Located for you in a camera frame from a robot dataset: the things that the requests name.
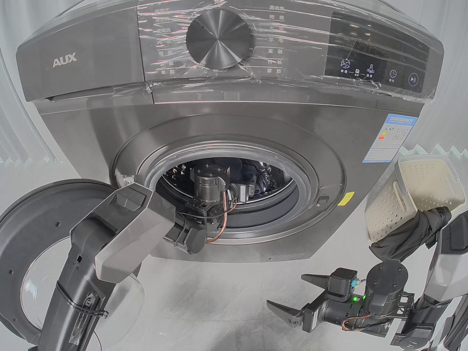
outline yellow warning sticker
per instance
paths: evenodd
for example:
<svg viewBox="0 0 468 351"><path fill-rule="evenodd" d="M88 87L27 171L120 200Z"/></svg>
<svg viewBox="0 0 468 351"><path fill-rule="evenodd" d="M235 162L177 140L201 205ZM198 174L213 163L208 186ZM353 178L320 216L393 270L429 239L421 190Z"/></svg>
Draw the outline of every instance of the yellow warning sticker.
<svg viewBox="0 0 468 351"><path fill-rule="evenodd" d="M354 195L353 192L347 192L346 195L344 196L343 200L338 203L338 205L347 205L348 202L351 200L352 196Z"/></svg>

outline start/pause button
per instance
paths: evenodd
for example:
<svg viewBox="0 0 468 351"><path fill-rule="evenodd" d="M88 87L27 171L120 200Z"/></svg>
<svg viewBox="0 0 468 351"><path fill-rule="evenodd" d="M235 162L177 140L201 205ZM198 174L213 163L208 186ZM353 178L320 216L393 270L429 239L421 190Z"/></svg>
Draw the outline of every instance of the start/pause button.
<svg viewBox="0 0 468 351"><path fill-rule="evenodd" d="M419 77L416 73L411 73L408 77L408 83L411 87L414 87L418 84Z"/></svg>

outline qr code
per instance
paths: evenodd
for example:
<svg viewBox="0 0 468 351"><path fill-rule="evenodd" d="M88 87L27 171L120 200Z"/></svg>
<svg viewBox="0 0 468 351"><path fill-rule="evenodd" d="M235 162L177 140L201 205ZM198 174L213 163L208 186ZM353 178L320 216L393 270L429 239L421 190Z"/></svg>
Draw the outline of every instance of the qr code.
<svg viewBox="0 0 468 351"><path fill-rule="evenodd" d="M409 130L410 130L409 128L399 127L393 133L392 140L404 140Z"/></svg>

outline perforated basket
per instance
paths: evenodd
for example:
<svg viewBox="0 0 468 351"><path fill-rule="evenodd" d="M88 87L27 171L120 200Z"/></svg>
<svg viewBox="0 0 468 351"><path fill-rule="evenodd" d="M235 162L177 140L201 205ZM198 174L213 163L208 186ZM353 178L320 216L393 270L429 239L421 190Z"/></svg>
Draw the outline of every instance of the perforated basket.
<svg viewBox="0 0 468 351"><path fill-rule="evenodd" d="M417 210L446 206L455 211L466 202L465 192L452 163L443 155L402 157L395 164L377 198L366 209L372 242L412 219Z"/></svg>

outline aux logo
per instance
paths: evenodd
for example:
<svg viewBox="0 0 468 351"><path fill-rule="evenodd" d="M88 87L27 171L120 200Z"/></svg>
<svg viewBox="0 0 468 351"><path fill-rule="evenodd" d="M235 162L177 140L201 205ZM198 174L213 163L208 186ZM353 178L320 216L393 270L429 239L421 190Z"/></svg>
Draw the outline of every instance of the aux logo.
<svg viewBox="0 0 468 351"><path fill-rule="evenodd" d="M65 60L63 59L62 56L60 57L60 60L56 58L54 60L54 65L52 66L52 68L56 67L57 65L58 66L65 65L65 64L68 64L69 62L76 61L75 54L76 52L73 52L73 54L70 54L70 55L66 55Z"/></svg>

